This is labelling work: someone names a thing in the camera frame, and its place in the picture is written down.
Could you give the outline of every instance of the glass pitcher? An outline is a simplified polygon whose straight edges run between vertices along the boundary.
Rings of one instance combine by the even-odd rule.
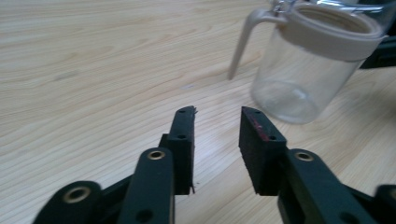
[[[277,1],[272,10],[259,8],[247,17],[229,78],[236,72],[252,29],[264,21],[275,23],[276,28],[251,96],[268,115],[289,123],[314,120],[386,32],[383,21],[379,24],[362,13],[318,3]]]

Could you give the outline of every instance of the glass bottom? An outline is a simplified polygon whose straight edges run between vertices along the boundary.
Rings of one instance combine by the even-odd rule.
[[[309,93],[289,82],[266,80],[260,86],[255,83],[251,95],[265,114],[288,123],[308,123],[320,113]]]

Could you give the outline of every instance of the wooden table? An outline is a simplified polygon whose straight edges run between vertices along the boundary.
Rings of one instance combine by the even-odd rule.
[[[31,223],[59,188],[103,188],[195,105],[196,194],[177,223],[281,223],[255,195],[237,146],[240,107],[272,25],[227,70],[246,15],[263,1],[0,2],[0,223]],[[396,182],[396,69],[358,71],[318,120],[272,119],[289,147],[317,153],[343,183],[373,194]]]

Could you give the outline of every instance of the tabletop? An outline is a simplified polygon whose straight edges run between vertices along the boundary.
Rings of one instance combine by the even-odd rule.
[[[194,105],[195,194],[176,223],[281,223],[254,193],[238,148],[241,106],[273,26],[259,25],[227,79],[258,0],[0,2],[0,223],[31,223],[77,180],[106,188],[158,146]],[[358,70],[314,122],[271,119],[290,148],[317,153],[345,184],[373,195],[396,182],[396,69]]]

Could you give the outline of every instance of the plastic handle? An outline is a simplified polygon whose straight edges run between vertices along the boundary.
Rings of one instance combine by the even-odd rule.
[[[274,12],[268,11],[268,9],[258,8],[250,12],[245,21],[242,34],[239,37],[238,46],[236,47],[235,54],[233,55],[233,61],[231,62],[230,71],[228,73],[228,79],[233,79],[238,68],[239,61],[241,60],[242,54],[244,53],[245,47],[250,37],[253,28],[262,22],[269,21],[277,24],[286,24],[287,21],[283,17],[277,17]]]

